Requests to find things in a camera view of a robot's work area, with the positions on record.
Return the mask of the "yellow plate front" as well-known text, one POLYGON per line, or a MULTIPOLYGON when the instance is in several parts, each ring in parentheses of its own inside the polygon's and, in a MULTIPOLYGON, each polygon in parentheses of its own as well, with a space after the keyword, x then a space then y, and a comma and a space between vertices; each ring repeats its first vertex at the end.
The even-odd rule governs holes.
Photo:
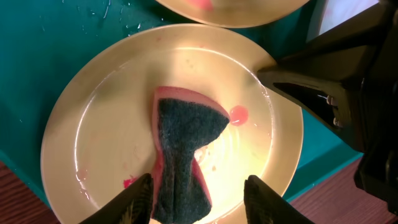
POLYGON ((256 175, 283 195, 302 151, 302 109, 255 76, 273 64, 248 38, 203 24, 146 30, 101 52, 64 89, 45 129, 41 173, 57 218, 83 221, 152 170, 154 90, 178 86, 248 111, 195 154, 213 202, 203 223, 245 223, 244 181, 256 175))

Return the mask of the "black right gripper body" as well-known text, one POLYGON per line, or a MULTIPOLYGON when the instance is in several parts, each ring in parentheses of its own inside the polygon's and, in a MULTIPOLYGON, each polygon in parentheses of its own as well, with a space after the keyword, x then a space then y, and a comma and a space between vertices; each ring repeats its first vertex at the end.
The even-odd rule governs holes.
POLYGON ((347 51, 365 47, 363 61, 326 104, 335 134, 364 156, 354 175, 358 188, 397 213, 397 1, 379 1, 307 44, 313 59, 329 56, 353 65, 347 51))

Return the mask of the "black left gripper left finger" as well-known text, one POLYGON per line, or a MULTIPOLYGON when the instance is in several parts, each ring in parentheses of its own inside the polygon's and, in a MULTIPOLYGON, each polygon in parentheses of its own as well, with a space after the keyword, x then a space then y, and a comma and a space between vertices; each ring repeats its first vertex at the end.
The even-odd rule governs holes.
POLYGON ((146 173, 80 224, 148 224, 153 191, 153 178, 146 173))

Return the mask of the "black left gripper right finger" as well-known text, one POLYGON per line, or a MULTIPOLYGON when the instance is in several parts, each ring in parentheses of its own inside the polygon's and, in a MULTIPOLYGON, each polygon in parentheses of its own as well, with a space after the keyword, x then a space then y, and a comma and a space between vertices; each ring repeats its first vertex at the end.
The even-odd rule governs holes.
POLYGON ((244 205, 248 224, 313 224, 256 175, 244 182, 244 205))

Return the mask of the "pink green scrub sponge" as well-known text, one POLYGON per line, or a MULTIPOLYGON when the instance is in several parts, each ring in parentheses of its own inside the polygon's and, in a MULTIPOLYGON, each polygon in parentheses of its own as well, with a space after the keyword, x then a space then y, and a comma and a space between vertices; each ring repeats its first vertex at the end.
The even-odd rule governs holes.
POLYGON ((226 110, 201 93, 174 86, 155 89, 154 220, 195 223, 210 213, 210 193, 194 153, 216 140, 228 124, 226 110))

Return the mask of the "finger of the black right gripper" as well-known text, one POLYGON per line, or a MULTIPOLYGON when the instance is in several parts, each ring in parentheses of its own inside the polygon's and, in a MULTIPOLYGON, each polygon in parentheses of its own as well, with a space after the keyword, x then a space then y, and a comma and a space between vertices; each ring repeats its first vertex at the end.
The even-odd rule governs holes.
POLYGON ((262 85, 302 107, 356 151, 366 151, 361 85, 372 47, 280 60, 257 72, 262 85))

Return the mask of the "yellow plate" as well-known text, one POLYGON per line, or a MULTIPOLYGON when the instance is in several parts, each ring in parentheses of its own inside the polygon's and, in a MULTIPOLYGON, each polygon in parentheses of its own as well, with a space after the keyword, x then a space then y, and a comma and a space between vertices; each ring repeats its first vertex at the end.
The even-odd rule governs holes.
POLYGON ((283 195, 302 151, 302 109, 255 76, 273 64, 248 38, 203 24, 146 30, 101 52, 64 89, 45 129, 41 173, 57 218, 83 221, 152 170, 154 90, 178 86, 248 111, 195 154, 213 202, 203 223, 245 223, 244 181, 256 175, 283 195))
POLYGON ((211 26, 257 27, 281 19, 308 0, 157 0, 181 16, 211 26))

